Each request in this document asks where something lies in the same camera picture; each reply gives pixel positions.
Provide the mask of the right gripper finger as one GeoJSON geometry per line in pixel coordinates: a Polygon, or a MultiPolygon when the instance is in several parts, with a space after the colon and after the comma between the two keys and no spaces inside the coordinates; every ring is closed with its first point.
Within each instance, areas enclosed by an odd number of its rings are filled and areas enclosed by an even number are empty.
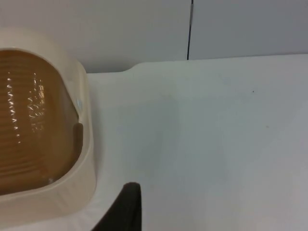
{"type": "Polygon", "coordinates": [[[141,231],[142,203],[141,186],[136,182],[126,183],[105,215],[93,231],[141,231]]]}

